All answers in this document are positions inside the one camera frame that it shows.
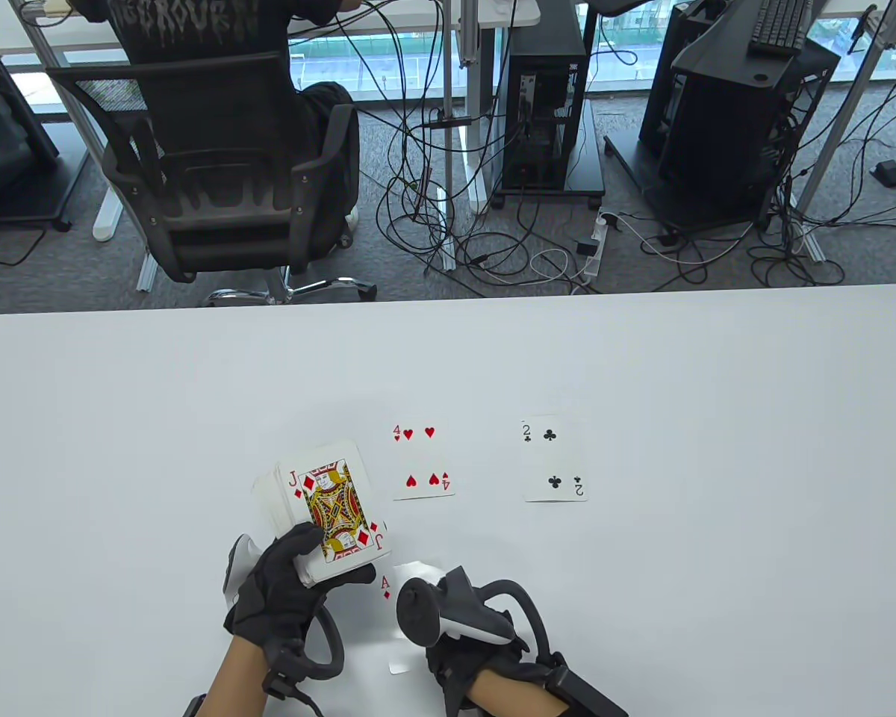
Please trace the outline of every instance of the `card stack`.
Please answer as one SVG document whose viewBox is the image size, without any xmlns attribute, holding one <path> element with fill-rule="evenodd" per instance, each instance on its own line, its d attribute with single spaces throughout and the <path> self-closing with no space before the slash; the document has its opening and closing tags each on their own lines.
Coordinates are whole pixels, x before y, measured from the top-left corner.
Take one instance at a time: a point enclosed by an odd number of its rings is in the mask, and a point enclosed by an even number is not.
<svg viewBox="0 0 896 717">
<path fill-rule="evenodd" d="M 387 556 L 385 522 L 353 441 L 278 461 L 252 488 L 276 537 L 300 523 L 325 530 L 321 546 L 295 561 L 307 587 Z"/>
</svg>

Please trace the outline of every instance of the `black keyboard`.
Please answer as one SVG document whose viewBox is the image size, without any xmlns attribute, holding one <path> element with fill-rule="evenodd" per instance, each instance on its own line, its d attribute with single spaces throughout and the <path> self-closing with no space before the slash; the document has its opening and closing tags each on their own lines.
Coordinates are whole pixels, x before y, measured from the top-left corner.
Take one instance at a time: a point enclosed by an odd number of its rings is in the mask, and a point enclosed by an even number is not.
<svg viewBox="0 0 896 717">
<path fill-rule="evenodd" d="M 784 58 L 799 55 L 812 20 L 813 0 L 763 0 L 749 51 Z"/>
</svg>

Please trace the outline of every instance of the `chair base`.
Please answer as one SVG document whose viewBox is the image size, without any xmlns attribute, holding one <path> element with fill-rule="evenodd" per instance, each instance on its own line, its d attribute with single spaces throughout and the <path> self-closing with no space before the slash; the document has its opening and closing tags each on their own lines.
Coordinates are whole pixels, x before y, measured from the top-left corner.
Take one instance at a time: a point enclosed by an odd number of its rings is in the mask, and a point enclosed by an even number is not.
<svg viewBox="0 0 896 717">
<path fill-rule="evenodd" d="M 361 301 L 374 301 L 379 295 L 379 287 L 374 284 L 340 276 L 337 279 L 316 281 L 314 284 L 292 289 L 288 286 L 286 269 L 269 269 L 264 272 L 268 291 L 243 291 L 240 289 L 219 289 L 209 294 L 203 302 L 205 306 L 280 306 L 291 304 L 301 298 L 310 297 L 321 291 L 335 289 L 355 289 Z"/>
</svg>

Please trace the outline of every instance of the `black mesh chair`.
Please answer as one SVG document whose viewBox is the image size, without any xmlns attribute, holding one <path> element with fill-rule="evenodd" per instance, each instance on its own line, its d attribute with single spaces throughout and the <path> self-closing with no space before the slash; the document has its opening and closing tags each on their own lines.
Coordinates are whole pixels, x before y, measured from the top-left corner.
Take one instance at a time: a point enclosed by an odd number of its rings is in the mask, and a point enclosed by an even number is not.
<svg viewBox="0 0 896 717">
<path fill-rule="evenodd" d="M 352 245 L 358 201 L 355 107 L 332 110 L 325 141 L 285 58 L 265 55 L 48 69 L 106 134 L 103 174 L 140 219 L 173 281 L 264 270 L 268 291 L 214 291 L 211 306 L 282 304 L 315 291 L 377 289 L 352 278 L 290 288 L 290 276 Z"/>
</svg>

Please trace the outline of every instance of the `computer tower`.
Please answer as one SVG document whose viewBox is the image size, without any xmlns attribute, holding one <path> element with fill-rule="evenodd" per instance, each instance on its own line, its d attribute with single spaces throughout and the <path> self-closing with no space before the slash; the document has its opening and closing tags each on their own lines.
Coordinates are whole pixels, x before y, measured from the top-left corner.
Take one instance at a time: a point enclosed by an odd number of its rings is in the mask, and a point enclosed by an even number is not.
<svg viewBox="0 0 896 717">
<path fill-rule="evenodd" d="M 755 0 L 732 0 L 754 2 Z M 803 51 L 777 63 L 772 86 L 755 87 L 721 76 L 677 69 L 677 58 L 718 20 L 709 0 L 673 7 L 639 132 L 613 133 L 618 156 L 659 219 L 683 232 L 765 217 L 839 62 L 834 52 L 806 41 Z M 730 37 L 749 37 L 734 28 Z M 721 41 L 704 52 L 739 68 L 746 47 Z"/>
<path fill-rule="evenodd" d="M 538 0 L 539 24 L 503 31 L 493 177 L 503 193 L 564 189 L 587 67 L 571 0 Z"/>
</svg>

